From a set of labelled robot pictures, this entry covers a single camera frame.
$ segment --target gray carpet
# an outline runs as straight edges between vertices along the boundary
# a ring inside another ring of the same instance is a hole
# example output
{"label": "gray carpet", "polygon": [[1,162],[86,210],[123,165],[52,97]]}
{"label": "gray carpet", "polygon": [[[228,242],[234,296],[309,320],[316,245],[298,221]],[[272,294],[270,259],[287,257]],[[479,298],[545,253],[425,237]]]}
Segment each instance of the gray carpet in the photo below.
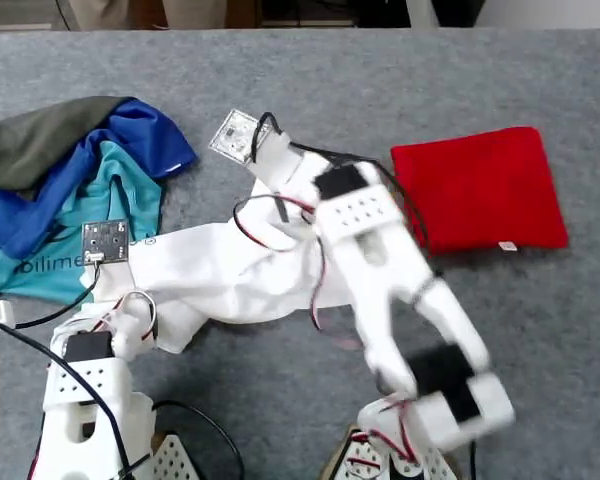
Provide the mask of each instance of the gray carpet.
{"label": "gray carpet", "polygon": [[[305,143],[384,157],[396,144],[538,127],[571,248],[447,262],[518,414],[513,427],[480,442],[478,470],[481,479],[600,479],[600,31],[0,36],[0,118],[96,94],[161,108],[202,155],[169,184],[165,231],[226,220],[248,192],[249,175],[205,148],[233,107],[270,109]],[[15,306],[23,318],[54,309]],[[351,321],[346,309],[323,315]],[[434,339],[405,309],[395,322],[405,350]],[[47,341],[49,332],[33,335]],[[26,475],[45,365],[0,335],[0,479]],[[209,325],[185,354],[155,352],[132,368],[141,391],[194,403],[225,425],[251,479],[315,478],[377,397],[361,354],[333,347],[305,313]],[[160,423],[188,432],[210,480],[235,478],[208,427],[184,416]],[[460,460],[466,465],[464,452]]]}

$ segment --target white cloth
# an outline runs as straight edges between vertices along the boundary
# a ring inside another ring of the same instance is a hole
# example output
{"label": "white cloth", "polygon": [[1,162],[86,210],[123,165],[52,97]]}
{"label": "white cloth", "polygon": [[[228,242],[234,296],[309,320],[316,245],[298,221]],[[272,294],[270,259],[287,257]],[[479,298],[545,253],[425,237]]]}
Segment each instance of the white cloth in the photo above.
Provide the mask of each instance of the white cloth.
{"label": "white cloth", "polygon": [[[266,191],[257,182],[254,194]],[[322,257],[316,240],[300,244],[271,226],[273,202],[251,202],[240,213],[249,232],[276,248],[275,253],[243,235],[233,220],[158,235],[132,245],[127,264],[101,267],[95,302],[127,291],[149,292],[158,305],[158,347],[178,353],[209,318],[227,323],[257,323],[309,308],[320,277]],[[93,270],[82,278],[92,281]],[[318,307],[347,304],[339,272],[327,262]]]}

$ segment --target red cloth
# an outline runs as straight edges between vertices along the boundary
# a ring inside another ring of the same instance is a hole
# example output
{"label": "red cloth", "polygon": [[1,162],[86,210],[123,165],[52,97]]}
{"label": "red cloth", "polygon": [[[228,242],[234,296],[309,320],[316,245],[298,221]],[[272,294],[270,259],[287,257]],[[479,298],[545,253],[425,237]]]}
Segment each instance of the red cloth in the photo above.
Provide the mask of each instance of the red cloth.
{"label": "red cloth", "polygon": [[[516,246],[564,248],[567,231],[539,132],[513,127],[393,147],[400,184],[418,207],[429,253]],[[407,213],[421,246],[417,217]]]}

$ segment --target teal shirt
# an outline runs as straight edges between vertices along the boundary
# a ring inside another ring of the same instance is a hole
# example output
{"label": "teal shirt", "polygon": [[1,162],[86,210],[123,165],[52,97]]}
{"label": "teal shirt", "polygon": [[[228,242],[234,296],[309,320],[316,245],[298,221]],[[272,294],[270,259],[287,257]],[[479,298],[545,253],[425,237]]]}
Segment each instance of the teal shirt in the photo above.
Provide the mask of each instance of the teal shirt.
{"label": "teal shirt", "polygon": [[84,290],[83,223],[126,218],[133,240],[158,233],[162,188],[116,143],[100,143],[100,154],[96,177],[67,198],[53,233],[35,254],[20,261],[0,251],[0,293],[75,300]]}

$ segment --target clothing label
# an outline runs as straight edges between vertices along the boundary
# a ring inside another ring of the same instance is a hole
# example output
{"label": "clothing label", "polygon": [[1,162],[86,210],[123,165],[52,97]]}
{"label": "clothing label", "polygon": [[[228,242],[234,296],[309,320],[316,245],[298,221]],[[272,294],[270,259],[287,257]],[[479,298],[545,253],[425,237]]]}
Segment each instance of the clothing label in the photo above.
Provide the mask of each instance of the clothing label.
{"label": "clothing label", "polygon": [[498,246],[505,252],[517,252],[518,247],[513,242],[498,242]]}

